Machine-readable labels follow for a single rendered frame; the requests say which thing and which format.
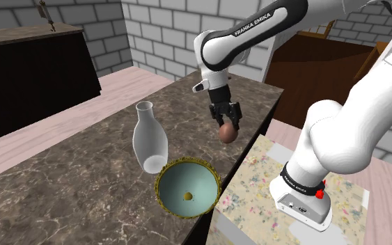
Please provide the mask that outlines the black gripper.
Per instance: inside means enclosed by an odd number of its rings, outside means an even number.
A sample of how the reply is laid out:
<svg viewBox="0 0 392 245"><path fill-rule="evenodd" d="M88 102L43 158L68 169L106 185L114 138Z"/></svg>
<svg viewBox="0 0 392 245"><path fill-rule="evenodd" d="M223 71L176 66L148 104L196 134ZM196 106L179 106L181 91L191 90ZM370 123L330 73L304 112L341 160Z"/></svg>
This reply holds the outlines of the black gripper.
<svg viewBox="0 0 392 245"><path fill-rule="evenodd" d="M231 102L231 94L228 85L221 88L215 88L208 91L211 105L210 112L213 118L221 127L224 124L223 115L227 115L235 130L239 130L239 121L242 118L242 112L239 102Z"/></svg>

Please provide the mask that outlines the brown egg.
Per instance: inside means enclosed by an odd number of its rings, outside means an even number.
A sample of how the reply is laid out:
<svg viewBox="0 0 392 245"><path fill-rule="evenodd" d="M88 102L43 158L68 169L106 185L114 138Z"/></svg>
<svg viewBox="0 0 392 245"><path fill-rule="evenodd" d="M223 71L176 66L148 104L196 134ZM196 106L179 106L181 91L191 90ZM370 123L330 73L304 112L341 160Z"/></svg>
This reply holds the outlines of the brown egg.
<svg viewBox="0 0 392 245"><path fill-rule="evenodd" d="M219 128L219 139L223 143L232 143L238 135L238 131L229 122L225 122Z"/></svg>

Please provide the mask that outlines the pale green gold-rimmed bowl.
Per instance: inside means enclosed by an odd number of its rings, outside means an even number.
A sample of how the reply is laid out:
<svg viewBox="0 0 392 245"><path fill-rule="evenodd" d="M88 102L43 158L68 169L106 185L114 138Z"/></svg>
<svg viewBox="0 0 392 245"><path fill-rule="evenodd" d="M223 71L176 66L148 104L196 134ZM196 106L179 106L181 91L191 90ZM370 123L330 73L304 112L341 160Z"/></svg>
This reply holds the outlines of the pale green gold-rimmed bowl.
<svg viewBox="0 0 392 245"><path fill-rule="evenodd" d="M167 163L155 180L159 205L181 219L210 212L221 195L221 176L208 161L181 157Z"/></svg>

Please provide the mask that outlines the white glass bottle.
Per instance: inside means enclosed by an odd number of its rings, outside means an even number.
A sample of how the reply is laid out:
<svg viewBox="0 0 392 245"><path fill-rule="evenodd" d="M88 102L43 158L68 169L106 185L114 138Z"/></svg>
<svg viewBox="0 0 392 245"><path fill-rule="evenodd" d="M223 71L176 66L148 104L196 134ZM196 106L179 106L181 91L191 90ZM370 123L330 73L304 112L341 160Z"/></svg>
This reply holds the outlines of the white glass bottle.
<svg viewBox="0 0 392 245"><path fill-rule="evenodd" d="M141 168L149 174L157 174L168 161L168 139L152 108L153 103L149 101L136 104L138 122L132 145Z"/></svg>

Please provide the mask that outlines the floral patterned robot stand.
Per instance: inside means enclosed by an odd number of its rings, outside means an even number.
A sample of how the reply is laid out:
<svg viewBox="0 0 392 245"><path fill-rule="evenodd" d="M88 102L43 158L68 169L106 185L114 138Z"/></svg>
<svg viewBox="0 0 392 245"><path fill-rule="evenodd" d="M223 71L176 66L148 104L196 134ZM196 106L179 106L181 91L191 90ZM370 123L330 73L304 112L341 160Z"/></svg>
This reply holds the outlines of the floral patterned robot stand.
<svg viewBox="0 0 392 245"><path fill-rule="evenodd" d="M337 174L326 177L333 219L324 232L277 210L269 183L291 155L257 138L215 207L206 245L364 245L369 192Z"/></svg>

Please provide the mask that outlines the brown wooden door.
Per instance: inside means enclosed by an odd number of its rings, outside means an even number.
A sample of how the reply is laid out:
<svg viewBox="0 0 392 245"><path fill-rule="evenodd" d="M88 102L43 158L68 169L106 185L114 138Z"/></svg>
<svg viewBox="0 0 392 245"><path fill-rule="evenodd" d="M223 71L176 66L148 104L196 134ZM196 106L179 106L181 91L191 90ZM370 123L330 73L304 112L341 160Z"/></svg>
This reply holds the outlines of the brown wooden door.
<svg viewBox="0 0 392 245"><path fill-rule="evenodd" d="M320 100L345 102L356 74L392 26L337 20L325 38L297 34L279 47L265 83L283 89L274 119L302 128L308 107Z"/></svg>

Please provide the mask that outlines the dark cabinet with brown top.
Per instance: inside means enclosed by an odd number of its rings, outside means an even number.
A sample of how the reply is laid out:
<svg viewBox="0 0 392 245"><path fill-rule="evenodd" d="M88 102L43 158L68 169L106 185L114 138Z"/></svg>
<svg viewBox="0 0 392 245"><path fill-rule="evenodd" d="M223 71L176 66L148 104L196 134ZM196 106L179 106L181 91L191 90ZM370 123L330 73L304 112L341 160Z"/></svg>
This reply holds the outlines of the dark cabinet with brown top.
<svg viewBox="0 0 392 245"><path fill-rule="evenodd" d="M100 95L83 30L0 29L0 137Z"/></svg>

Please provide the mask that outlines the brown corkscrew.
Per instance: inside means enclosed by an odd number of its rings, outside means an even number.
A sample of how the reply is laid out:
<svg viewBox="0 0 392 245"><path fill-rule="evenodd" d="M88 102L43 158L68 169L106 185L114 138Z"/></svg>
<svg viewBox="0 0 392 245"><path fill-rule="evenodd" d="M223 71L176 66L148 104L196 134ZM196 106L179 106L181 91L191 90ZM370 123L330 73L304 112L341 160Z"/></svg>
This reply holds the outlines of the brown corkscrew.
<svg viewBox="0 0 392 245"><path fill-rule="evenodd" d="M36 8L38 9L41 18L45 18L47 22L51 25L50 31L55 32L56 29L54 27L54 21L52 20L51 15L49 14L45 1L39 0L38 4L36 5Z"/></svg>

